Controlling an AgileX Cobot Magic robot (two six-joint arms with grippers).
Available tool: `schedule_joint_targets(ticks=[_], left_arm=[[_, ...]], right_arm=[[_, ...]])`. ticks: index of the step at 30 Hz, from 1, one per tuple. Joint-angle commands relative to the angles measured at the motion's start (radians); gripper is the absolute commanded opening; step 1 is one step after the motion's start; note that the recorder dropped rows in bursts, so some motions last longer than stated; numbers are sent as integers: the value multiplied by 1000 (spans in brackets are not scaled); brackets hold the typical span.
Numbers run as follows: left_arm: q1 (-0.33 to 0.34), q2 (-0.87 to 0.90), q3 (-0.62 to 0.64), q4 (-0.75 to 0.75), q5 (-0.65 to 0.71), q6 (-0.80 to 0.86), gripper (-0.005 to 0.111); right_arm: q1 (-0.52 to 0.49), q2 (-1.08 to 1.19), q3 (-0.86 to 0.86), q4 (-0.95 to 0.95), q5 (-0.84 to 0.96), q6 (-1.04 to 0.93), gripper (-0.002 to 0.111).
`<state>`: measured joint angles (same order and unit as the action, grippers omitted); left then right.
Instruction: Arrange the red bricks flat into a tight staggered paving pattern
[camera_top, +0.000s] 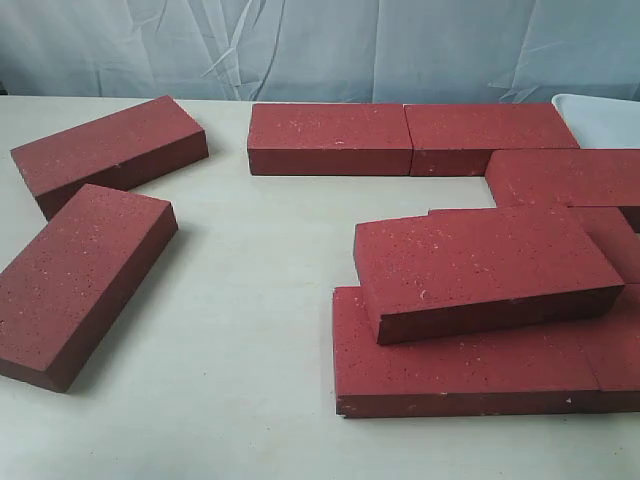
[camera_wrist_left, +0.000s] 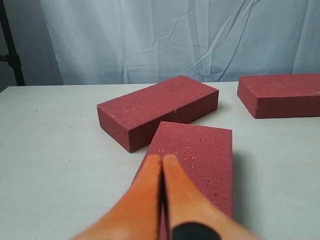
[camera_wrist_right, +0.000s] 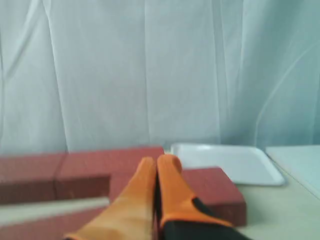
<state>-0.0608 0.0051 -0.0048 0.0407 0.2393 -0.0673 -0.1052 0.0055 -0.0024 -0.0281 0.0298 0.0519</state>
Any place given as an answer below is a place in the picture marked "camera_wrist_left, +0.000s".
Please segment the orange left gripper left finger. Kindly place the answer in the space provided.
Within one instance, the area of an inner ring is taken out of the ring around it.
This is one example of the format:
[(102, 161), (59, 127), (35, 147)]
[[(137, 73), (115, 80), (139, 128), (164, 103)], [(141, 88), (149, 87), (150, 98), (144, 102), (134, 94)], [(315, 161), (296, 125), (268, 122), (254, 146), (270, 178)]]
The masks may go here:
[(74, 240), (157, 240), (161, 221), (162, 160), (148, 155), (128, 191)]

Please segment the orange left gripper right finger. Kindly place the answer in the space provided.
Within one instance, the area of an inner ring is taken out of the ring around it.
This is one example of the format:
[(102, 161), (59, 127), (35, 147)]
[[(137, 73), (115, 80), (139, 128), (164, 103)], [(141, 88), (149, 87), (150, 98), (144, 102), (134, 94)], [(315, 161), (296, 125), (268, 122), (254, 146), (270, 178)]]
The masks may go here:
[(256, 240), (195, 186), (174, 154), (163, 158), (171, 240)]

